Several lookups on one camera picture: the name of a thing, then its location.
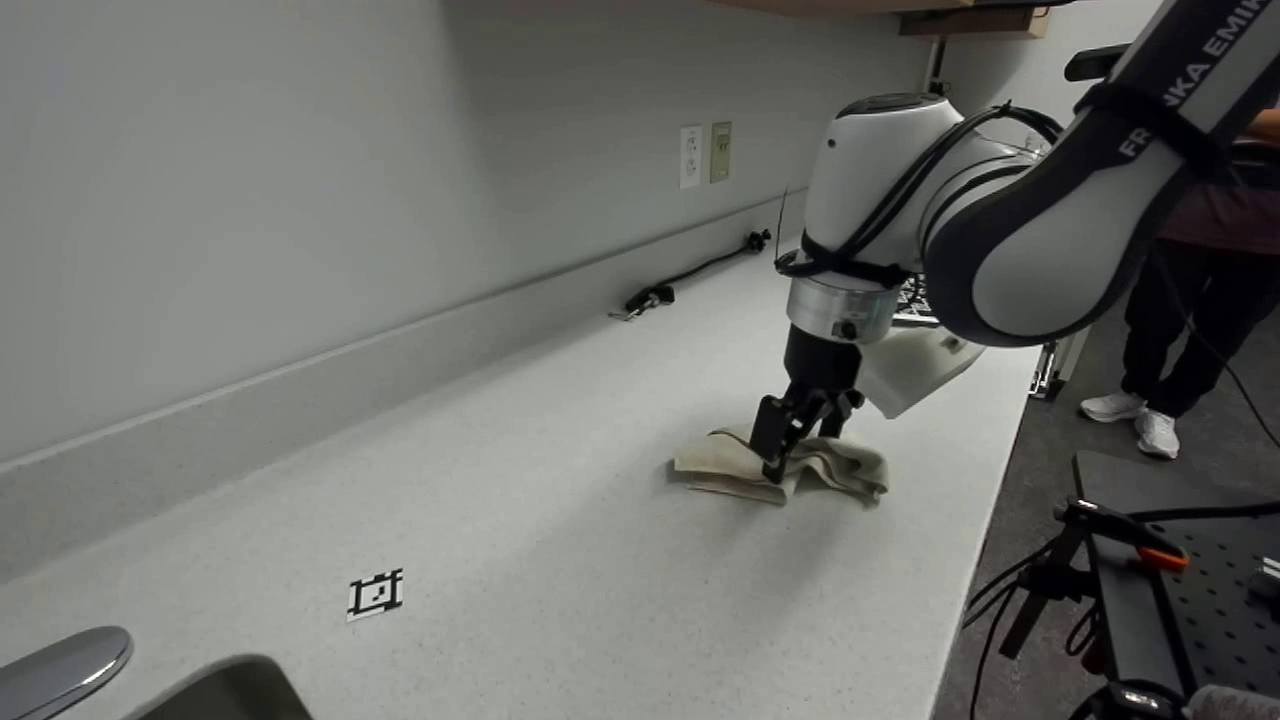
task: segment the gray cloth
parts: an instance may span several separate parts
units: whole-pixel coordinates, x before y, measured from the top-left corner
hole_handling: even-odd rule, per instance
[[[789,505],[792,493],[826,489],[859,505],[879,505],[883,457],[832,437],[809,437],[792,448],[784,479],[766,476],[766,460],[729,427],[716,427],[671,457],[671,483],[722,493],[757,505]]]
[[[1280,698],[1206,684],[1190,703],[1190,720],[1280,720]]]

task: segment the electrical outlet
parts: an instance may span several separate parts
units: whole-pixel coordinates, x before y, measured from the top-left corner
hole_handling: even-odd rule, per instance
[[[712,158],[709,183],[726,183],[734,175],[734,121],[712,123]]]
[[[681,186],[709,183],[709,126],[681,126]]]

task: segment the faucet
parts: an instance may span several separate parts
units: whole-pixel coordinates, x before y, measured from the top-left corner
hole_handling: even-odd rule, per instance
[[[108,688],[133,654],[125,626],[94,626],[0,667],[0,720],[53,720]]]

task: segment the small black object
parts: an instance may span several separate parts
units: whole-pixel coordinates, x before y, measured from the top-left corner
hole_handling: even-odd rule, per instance
[[[380,577],[369,577],[369,578],[353,578],[353,608],[347,608],[347,615],[369,615],[369,613],[396,613],[396,608],[404,608],[404,598],[400,598],[400,578],[404,578],[404,568],[394,568],[394,571],[380,571]]]
[[[1108,46],[1088,46],[1088,50],[1076,50],[1070,60],[1070,79],[1082,82],[1082,79],[1102,79],[1102,75],[1112,75],[1112,66],[1125,60],[1129,43],[1108,43]]]
[[[767,248],[767,239],[774,239],[774,230],[750,230],[736,251],[709,257],[690,270],[675,270],[675,275],[666,275],[666,280],[641,287],[636,294],[625,298],[625,306],[616,316],[636,318],[636,316],[643,316],[653,306],[675,302],[675,282],[686,282],[686,280],[692,280],[692,275],[701,275],[701,270],[709,270],[716,264],[729,264],[729,260],[741,260],[741,257],[762,257]]]

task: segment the outlet cover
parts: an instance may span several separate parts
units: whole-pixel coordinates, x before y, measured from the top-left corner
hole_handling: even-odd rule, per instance
[[[734,175],[734,121],[712,123],[709,181],[726,183]]]

